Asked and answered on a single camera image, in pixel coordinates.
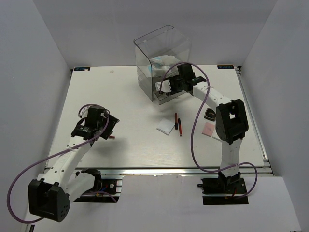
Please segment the red lip gloss tube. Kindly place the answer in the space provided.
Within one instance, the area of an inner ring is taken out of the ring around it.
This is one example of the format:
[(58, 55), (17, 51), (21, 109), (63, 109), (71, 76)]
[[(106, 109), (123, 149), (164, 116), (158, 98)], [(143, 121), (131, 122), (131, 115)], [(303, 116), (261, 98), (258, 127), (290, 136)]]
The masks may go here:
[(175, 116), (175, 130), (178, 130), (178, 114), (175, 113), (174, 116)]

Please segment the dark lip gloss tube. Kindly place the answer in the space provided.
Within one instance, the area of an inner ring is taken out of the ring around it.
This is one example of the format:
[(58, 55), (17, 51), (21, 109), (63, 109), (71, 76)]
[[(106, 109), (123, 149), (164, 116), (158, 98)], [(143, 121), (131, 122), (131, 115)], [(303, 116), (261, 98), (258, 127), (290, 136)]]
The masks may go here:
[(178, 130), (179, 130), (179, 136), (182, 137), (182, 124), (180, 118), (178, 118)]

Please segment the clear acrylic organizer with drawers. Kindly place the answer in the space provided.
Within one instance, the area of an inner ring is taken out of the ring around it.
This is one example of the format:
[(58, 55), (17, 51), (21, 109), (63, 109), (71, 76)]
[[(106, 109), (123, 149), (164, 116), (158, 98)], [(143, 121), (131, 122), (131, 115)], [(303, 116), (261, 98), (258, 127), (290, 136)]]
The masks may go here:
[(133, 40), (137, 66), (138, 84), (147, 97), (159, 105), (183, 94), (173, 96), (160, 94), (155, 87), (165, 75), (178, 74), (177, 67), (168, 70), (180, 61), (188, 61), (191, 40), (172, 25), (165, 25)]

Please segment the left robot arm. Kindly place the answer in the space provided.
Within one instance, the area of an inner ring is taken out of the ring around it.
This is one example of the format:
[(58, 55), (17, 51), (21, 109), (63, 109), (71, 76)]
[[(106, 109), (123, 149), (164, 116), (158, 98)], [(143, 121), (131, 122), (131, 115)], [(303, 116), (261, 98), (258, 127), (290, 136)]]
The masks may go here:
[(72, 179), (71, 175), (83, 156), (99, 138), (107, 140), (119, 119), (109, 110), (91, 105), (80, 116), (67, 144), (54, 165), (40, 179), (28, 186), (29, 212), (41, 218), (62, 222), (70, 205), (85, 194), (97, 194), (102, 189), (101, 173), (85, 168)]

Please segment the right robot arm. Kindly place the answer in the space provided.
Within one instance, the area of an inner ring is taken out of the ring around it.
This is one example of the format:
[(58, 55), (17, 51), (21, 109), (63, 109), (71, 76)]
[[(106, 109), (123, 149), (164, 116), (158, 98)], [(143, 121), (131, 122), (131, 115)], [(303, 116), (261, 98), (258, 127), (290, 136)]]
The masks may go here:
[(215, 131), (222, 143), (222, 158), (217, 171), (223, 177), (218, 180), (218, 188), (225, 193), (235, 188), (234, 176), (239, 174), (240, 146), (249, 129), (244, 102), (241, 99), (233, 100), (218, 92), (211, 86), (209, 78), (204, 71), (203, 77), (196, 77), (192, 67), (196, 65), (189, 62), (179, 62), (178, 75), (170, 77), (162, 85), (168, 87), (168, 94), (185, 91), (193, 97), (202, 100), (192, 130), (204, 105), (216, 112)]

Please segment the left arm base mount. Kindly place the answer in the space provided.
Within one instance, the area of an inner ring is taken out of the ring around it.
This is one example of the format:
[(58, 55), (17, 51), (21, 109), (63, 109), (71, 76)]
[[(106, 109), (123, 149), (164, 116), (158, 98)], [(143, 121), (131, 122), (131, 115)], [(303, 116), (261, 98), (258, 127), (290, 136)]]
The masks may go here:
[(122, 180), (105, 177), (99, 170), (77, 171), (66, 187), (72, 202), (116, 203), (120, 198)]

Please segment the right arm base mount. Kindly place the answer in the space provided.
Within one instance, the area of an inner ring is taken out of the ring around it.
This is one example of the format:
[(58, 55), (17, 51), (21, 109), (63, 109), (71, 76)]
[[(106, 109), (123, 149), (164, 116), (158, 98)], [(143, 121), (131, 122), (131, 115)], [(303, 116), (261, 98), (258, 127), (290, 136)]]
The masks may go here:
[(202, 191), (204, 205), (248, 205), (244, 178), (225, 186), (220, 178), (203, 178), (197, 187)]

